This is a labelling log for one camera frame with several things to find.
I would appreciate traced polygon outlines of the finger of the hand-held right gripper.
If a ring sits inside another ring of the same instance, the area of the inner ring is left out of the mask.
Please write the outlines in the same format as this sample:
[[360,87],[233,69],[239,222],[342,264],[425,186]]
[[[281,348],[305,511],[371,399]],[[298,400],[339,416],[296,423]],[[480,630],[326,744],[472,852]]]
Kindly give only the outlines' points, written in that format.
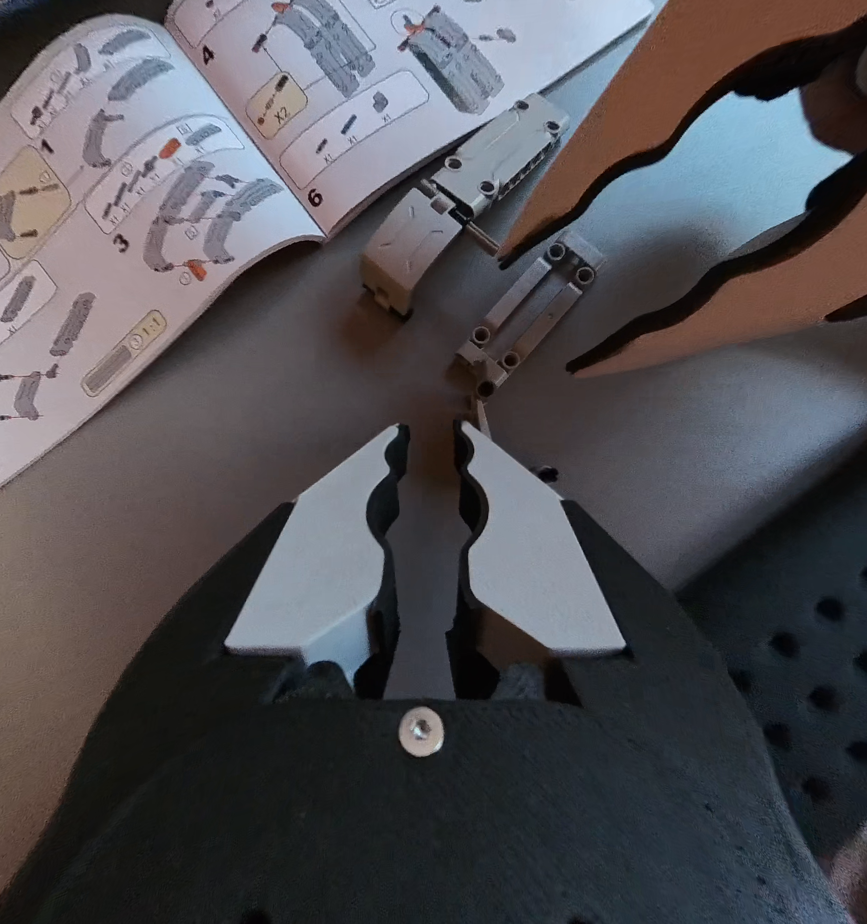
[[667,156],[720,98],[783,96],[866,40],[867,1],[666,2],[531,193],[502,268]]
[[571,359],[576,376],[631,372],[867,314],[867,148],[809,193],[770,243],[735,252],[671,304]]

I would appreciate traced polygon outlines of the grey toy panel with holes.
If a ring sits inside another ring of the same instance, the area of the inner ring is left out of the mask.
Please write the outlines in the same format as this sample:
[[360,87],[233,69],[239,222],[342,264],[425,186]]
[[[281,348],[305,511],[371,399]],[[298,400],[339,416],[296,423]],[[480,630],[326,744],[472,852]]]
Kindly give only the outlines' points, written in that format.
[[549,244],[473,328],[455,353],[473,380],[472,398],[487,401],[586,294],[605,255],[566,232]]

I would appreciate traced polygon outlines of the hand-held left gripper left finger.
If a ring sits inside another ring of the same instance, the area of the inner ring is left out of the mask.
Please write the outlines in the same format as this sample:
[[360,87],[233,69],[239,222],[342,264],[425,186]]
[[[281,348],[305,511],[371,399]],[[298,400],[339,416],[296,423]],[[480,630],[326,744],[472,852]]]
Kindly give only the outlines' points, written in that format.
[[301,492],[224,645],[234,655],[336,664],[381,697],[400,634],[387,532],[409,428],[394,424]]

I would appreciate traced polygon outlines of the person's right hand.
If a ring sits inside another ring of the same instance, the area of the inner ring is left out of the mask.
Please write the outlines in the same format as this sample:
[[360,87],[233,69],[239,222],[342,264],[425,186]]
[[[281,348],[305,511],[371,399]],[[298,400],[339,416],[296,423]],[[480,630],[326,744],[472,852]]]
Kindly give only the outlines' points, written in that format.
[[816,141],[852,155],[867,149],[867,96],[846,64],[828,66],[800,88],[799,99]]

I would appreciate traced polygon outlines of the black perforated chair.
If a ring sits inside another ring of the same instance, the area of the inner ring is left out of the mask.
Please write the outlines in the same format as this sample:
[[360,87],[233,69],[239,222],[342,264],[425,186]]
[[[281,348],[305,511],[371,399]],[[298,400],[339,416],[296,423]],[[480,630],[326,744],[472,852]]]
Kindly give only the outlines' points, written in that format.
[[679,592],[722,654],[809,848],[867,820],[867,453]]

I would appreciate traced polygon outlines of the grey joined toy panel assembly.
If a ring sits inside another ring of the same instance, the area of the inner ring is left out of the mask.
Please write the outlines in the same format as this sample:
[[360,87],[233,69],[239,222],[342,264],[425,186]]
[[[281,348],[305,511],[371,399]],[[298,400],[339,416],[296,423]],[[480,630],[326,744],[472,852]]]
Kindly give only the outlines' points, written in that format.
[[480,228],[481,215],[547,159],[569,125],[563,109],[533,93],[446,156],[393,208],[360,256],[360,277],[375,302],[408,318],[417,285],[461,235],[496,254],[500,245]]

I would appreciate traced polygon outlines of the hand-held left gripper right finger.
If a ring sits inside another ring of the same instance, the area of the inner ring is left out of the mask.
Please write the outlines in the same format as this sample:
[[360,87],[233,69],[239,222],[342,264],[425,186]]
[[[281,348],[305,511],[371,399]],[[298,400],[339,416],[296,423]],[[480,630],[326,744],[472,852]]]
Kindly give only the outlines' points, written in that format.
[[624,653],[562,496],[468,421],[453,424],[453,462],[469,530],[446,633],[455,695],[490,697],[517,665]]

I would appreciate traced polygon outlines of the open instruction booklet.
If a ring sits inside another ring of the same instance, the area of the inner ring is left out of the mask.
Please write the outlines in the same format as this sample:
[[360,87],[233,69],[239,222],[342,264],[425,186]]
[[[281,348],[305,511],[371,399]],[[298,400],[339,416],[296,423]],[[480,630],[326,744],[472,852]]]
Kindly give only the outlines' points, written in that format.
[[168,2],[55,38],[0,100],[0,488],[246,269],[371,202],[652,2]]

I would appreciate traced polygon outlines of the grey desk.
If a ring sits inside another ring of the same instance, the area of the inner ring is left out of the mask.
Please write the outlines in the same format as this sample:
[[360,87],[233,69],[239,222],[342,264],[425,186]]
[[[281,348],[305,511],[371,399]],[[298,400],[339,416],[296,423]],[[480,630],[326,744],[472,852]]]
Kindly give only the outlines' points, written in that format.
[[[0,32],[0,100],[93,2]],[[799,96],[794,89],[777,97]],[[578,125],[459,236],[402,318],[360,256],[430,160],[323,244],[236,277],[85,424],[0,488],[0,922],[847,922],[716,649],[647,569],[822,425],[722,346],[566,364],[781,237],[819,184],[758,176],[782,103],[729,93],[660,161],[502,268]],[[596,281],[487,401],[455,353],[566,232]],[[550,486],[627,643],[457,697],[453,424]],[[400,634],[381,697],[333,663],[224,641],[301,492],[409,428],[387,532]]]

